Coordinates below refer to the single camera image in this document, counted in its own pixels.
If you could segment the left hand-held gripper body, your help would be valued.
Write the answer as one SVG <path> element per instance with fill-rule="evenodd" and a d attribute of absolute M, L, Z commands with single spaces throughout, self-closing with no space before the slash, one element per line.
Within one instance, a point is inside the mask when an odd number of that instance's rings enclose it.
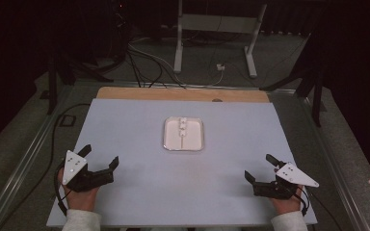
<path fill-rule="evenodd" d="M 91 189 L 114 182 L 114 171 L 109 168 L 96 172 L 88 170 L 88 161 L 78 153 L 68 151 L 64 165 L 62 184 L 75 192 L 87 192 Z"/>

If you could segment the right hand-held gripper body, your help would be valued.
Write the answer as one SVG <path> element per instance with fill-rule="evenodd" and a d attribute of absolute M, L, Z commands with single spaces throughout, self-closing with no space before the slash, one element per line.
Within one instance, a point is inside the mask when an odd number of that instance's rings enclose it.
<path fill-rule="evenodd" d="M 253 194 L 286 200 L 292 197 L 299 185 L 318 188 L 319 183 L 291 163 L 276 171 L 276 179 L 269 183 L 252 182 Z"/>

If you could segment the white square tray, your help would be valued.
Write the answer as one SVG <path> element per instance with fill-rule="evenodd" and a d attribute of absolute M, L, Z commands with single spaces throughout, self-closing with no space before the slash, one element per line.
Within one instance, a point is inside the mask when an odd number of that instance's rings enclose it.
<path fill-rule="evenodd" d="M 183 148 L 180 147 L 179 119 L 182 116 L 171 116 L 165 120 L 163 146 L 169 151 L 201 151 L 204 147 L 204 128 L 202 120 L 195 117 L 187 118 L 186 136 Z"/>

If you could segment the person's right hand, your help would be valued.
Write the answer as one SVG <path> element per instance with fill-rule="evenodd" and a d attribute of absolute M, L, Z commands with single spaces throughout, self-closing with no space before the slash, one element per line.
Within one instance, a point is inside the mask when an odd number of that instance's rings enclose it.
<path fill-rule="evenodd" d="M 301 194 L 302 189 L 297 188 L 295 194 L 289 199 L 275 199 L 271 198 L 271 202 L 275 207 L 278 215 L 283 215 L 287 213 L 297 212 L 301 210 Z"/>

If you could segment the person's left hand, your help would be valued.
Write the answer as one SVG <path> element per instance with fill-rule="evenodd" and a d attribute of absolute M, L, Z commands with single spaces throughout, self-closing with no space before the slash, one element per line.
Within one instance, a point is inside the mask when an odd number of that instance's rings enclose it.
<path fill-rule="evenodd" d="M 81 210 L 93 212 L 96 202 L 96 196 L 99 188 L 91 189 L 87 192 L 74 192 L 66 185 L 62 185 L 66 196 L 66 203 L 71 210 Z"/>

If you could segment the square black floor outlet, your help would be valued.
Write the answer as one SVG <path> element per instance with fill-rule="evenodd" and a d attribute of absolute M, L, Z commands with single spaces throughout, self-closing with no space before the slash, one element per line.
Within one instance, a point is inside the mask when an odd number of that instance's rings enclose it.
<path fill-rule="evenodd" d="M 61 117 L 59 126 L 60 127 L 73 127 L 75 122 L 76 122 L 75 115 L 63 115 Z"/>

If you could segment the light blue table mat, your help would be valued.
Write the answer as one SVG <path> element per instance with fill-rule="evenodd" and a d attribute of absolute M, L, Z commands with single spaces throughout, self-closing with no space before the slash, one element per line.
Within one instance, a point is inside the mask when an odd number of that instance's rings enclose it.
<path fill-rule="evenodd" d="M 201 151 L 163 146 L 171 116 L 202 120 Z M 267 154 L 294 159 L 271 103 L 95 99 L 75 148 L 87 144 L 91 170 L 119 157 L 114 182 L 96 200 L 105 227 L 265 225 L 275 210 L 244 173 L 270 182 Z"/>

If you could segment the black tripod stand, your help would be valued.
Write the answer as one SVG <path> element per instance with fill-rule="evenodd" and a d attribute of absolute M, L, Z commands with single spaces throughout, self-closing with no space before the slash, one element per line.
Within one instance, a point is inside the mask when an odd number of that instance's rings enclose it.
<path fill-rule="evenodd" d="M 317 127 L 321 126 L 320 111 L 321 111 L 321 97 L 323 88 L 324 72 L 328 66 L 319 60 L 297 60 L 290 74 L 265 87 L 260 87 L 260 90 L 274 91 L 291 83 L 295 80 L 301 79 L 299 86 L 295 90 L 295 94 L 300 97 L 308 97 L 311 91 L 312 96 L 312 109 L 311 117 Z"/>
<path fill-rule="evenodd" d="M 71 67 L 74 66 L 77 70 L 94 78 L 98 82 L 111 83 L 112 80 L 103 77 L 96 71 L 88 68 L 81 62 L 78 62 L 74 58 L 71 58 L 67 53 L 60 52 L 50 54 L 48 56 L 48 92 L 46 94 L 49 103 L 47 113 L 52 115 L 58 104 L 58 91 L 57 91 L 57 78 L 66 85 L 73 85 L 76 81 L 75 76 L 72 73 Z"/>

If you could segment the wooden table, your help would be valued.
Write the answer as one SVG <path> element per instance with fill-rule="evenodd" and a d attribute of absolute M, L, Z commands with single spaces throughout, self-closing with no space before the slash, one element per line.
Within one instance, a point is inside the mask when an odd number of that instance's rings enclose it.
<path fill-rule="evenodd" d="M 97 93 L 99 99 L 176 100 L 207 102 L 269 103 L 261 90 L 185 90 L 153 88 L 103 87 Z"/>

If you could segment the dark equipment rack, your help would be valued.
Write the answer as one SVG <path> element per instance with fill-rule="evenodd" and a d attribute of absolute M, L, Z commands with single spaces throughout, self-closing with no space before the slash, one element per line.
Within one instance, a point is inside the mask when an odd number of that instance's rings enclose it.
<path fill-rule="evenodd" d="M 109 57 L 115 64 L 125 60 L 131 25 L 128 20 L 127 0 L 109 0 L 111 12 L 111 46 Z"/>

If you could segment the white metal stand frame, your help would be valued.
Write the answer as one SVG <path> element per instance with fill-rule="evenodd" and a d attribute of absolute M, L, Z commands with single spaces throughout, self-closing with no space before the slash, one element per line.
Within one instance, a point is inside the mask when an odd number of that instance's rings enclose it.
<path fill-rule="evenodd" d="M 213 14 L 194 14 L 183 12 L 183 0 L 178 0 L 177 13 L 177 37 L 176 50 L 174 55 L 173 72 L 179 74 L 182 70 L 183 43 L 182 33 L 184 30 L 203 31 L 203 32 L 225 32 L 251 35 L 251 42 L 244 47 L 245 60 L 251 78 L 257 77 L 252 51 L 257 41 L 263 16 L 266 12 L 267 4 L 263 3 L 259 7 L 257 16 L 225 16 Z"/>

